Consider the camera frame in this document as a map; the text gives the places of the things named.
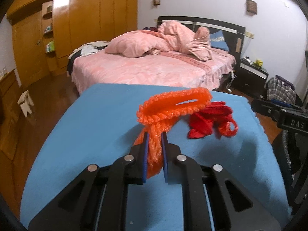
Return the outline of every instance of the orange braided edge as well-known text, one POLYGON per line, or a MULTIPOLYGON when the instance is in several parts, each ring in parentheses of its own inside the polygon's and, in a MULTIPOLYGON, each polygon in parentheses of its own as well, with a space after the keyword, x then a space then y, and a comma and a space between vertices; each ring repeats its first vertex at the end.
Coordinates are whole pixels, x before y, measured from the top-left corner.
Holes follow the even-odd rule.
POLYGON ((143 141, 144 132, 149 133, 147 157, 147 178, 161 171, 163 166, 161 133, 168 132, 178 121, 179 116, 193 114, 210 104, 212 95, 205 88, 171 91, 151 96, 137 111, 137 121, 145 127, 139 134, 134 145, 143 141))

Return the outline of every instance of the metal screw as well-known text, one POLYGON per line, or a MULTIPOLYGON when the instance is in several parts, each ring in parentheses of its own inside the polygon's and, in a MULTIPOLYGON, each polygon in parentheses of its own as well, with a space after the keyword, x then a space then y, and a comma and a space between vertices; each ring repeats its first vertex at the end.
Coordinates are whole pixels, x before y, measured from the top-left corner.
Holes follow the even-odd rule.
POLYGON ((187 157, 186 157, 185 155, 178 155, 178 156, 177 156, 177 159, 178 159, 179 161, 186 161, 187 157))
POLYGON ((215 171, 217 171, 217 172, 220 172, 220 171, 222 171, 222 166, 221 166, 220 164, 215 164, 215 165, 213 166, 213 169, 214 169, 215 171))
POLYGON ((89 172, 94 172, 96 170, 97 170, 97 165, 91 164, 91 165, 88 166, 88 171, 89 172))
POLYGON ((126 155, 124 157, 124 160, 126 160, 126 161, 132 161, 133 159, 134 159, 134 157, 132 155, 126 155))

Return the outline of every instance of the black nightstand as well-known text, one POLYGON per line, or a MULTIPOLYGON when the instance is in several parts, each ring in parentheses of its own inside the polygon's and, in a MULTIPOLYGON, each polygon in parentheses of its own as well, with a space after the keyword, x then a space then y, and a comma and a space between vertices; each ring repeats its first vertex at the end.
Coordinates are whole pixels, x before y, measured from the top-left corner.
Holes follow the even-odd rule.
POLYGON ((264 68, 258 68, 249 64, 246 60, 240 59, 235 71, 237 76, 232 82, 232 87, 254 98, 263 94, 268 73, 264 68))

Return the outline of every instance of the small stool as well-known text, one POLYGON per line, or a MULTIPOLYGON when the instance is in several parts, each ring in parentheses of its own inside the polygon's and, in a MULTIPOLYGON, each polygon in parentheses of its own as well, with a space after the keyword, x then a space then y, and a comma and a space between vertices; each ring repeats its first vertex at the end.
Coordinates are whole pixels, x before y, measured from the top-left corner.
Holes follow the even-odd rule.
POLYGON ((23 114, 25 115, 25 117, 27 117, 28 113, 32 114, 32 110, 29 106, 29 104, 31 106, 34 105, 30 95, 29 95, 29 90, 23 92, 17 102, 20 105, 21 110, 23 111, 23 114))

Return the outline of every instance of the electrical socket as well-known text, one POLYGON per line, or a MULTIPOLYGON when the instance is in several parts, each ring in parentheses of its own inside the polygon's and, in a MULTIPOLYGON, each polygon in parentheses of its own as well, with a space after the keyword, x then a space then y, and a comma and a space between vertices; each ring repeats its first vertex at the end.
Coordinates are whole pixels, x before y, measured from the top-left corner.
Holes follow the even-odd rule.
POLYGON ((251 38, 251 39, 254 39, 254 34, 248 32, 248 31, 245 32, 245 36, 246 36, 246 37, 249 37, 249 38, 251 38))

